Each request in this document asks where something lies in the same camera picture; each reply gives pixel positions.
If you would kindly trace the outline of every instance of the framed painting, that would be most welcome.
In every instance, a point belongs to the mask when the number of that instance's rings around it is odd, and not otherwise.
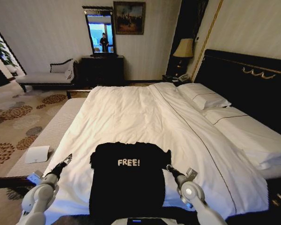
[[[145,2],[114,1],[116,34],[144,34]]]

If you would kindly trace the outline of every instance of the dresser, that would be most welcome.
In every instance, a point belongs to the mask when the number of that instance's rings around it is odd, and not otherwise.
[[[124,57],[84,56],[79,63],[79,76],[84,86],[122,86],[124,85]]]

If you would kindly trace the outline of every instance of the beige wallpaper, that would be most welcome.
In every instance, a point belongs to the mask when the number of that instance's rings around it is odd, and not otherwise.
[[[157,80],[165,73],[181,0],[146,0],[144,35],[116,35],[128,80]],[[27,73],[91,54],[82,5],[113,0],[0,0],[0,31]]]
[[[224,0],[205,49],[281,59],[281,0]]]

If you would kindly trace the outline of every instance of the wooden bed frame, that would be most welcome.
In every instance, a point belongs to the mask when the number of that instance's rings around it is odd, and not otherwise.
[[[281,134],[281,60],[207,49],[195,83]],[[228,224],[281,220],[281,178],[267,180],[267,184],[270,209],[231,217]]]

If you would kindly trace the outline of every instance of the mirror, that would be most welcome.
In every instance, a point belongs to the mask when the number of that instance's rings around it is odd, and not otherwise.
[[[93,55],[116,53],[112,7],[83,6]]]

